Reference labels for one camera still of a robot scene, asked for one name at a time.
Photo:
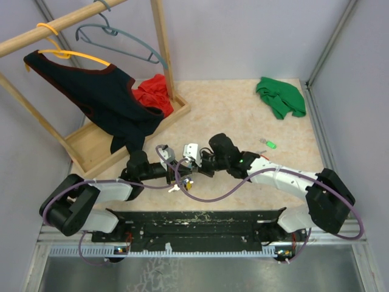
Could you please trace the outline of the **large keyring with blue handle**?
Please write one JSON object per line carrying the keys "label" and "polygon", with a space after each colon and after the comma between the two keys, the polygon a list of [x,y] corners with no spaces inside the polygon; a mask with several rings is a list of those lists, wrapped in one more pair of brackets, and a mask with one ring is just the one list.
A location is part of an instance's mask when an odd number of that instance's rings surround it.
{"label": "large keyring with blue handle", "polygon": [[191,178],[191,175],[192,175],[191,169],[190,169],[190,173],[175,173],[175,178],[176,178],[176,180],[178,180],[179,176],[184,176],[184,175],[188,175]]}

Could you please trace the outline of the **bunch of tagged keys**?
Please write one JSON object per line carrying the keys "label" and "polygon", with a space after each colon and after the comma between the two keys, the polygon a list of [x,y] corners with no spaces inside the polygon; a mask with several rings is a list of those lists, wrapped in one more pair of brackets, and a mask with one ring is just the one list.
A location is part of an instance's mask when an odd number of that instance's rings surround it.
{"label": "bunch of tagged keys", "polygon": [[173,187],[168,190],[168,193],[177,192],[181,189],[189,191],[193,187],[193,184],[194,181],[189,176],[186,176],[180,180],[180,184],[174,184]]}

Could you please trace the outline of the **red tagged key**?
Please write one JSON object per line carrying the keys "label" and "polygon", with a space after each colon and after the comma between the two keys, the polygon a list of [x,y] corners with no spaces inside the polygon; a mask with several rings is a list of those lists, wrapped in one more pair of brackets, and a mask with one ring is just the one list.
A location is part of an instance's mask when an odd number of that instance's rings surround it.
{"label": "red tagged key", "polygon": [[264,157],[265,159],[269,159],[269,158],[265,155],[265,152],[266,152],[266,150],[262,150],[262,151],[258,151],[257,154],[259,154],[261,157]]}

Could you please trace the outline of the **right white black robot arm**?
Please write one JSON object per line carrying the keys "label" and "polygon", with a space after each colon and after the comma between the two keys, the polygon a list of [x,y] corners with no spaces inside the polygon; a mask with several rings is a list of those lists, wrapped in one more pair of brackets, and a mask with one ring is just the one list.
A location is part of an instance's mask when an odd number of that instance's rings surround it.
{"label": "right white black robot arm", "polygon": [[210,151],[200,150],[198,144],[184,146],[183,156],[199,173],[212,177],[216,171],[225,170],[236,179],[272,186],[304,201],[301,206],[283,210],[271,226],[277,240],[314,226],[338,234],[355,204],[347,186],[331,169],[315,173],[276,164],[257,153],[240,151],[224,133],[213,136],[208,143]]}

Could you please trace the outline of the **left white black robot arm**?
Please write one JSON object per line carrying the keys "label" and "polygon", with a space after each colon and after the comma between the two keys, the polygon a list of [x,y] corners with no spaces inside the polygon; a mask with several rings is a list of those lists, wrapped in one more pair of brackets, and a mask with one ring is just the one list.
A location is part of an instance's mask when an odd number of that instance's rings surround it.
{"label": "left white black robot arm", "polygon": [[115,242],[122,240],[126,226],[112,211],[94,211],[96,204],[132,201],[144,189],[170,189],[176,173],[182,178],[192,173],[191,167],[177,166],[173,149],[158,146],[157,153],[160,161],[150,163],[144,151],[135,151],[117,179],[87,180],[68,175],[41,205],[39,215],[46,225],[67,237],[79,231],[100,231]]}

